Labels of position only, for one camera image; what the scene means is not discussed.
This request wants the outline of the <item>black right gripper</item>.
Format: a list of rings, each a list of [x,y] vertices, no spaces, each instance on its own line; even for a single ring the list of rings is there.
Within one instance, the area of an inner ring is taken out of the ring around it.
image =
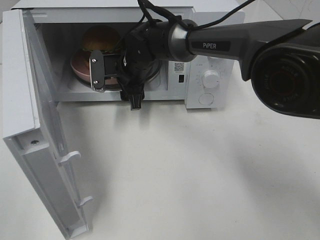
[[[130,110],[140,110],[145,99],[145,85],[149,75],[160,71],[160,60],[138,60],[128,56],[127,50],[120,54],[117,63],[119,70],[118,84],[120,85],[120,99],[129,100]]]

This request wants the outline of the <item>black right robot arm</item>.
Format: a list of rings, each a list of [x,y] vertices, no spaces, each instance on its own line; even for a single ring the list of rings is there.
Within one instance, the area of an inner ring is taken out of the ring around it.
[[[308,19],[200,28],[193,21],[142,23],[125,37],[118,64],[120,97],[141,108],[143,68],[156,61],[190,62],[197,56],[235,60],[258,99],[283,115],[320,117],[320,26]]]

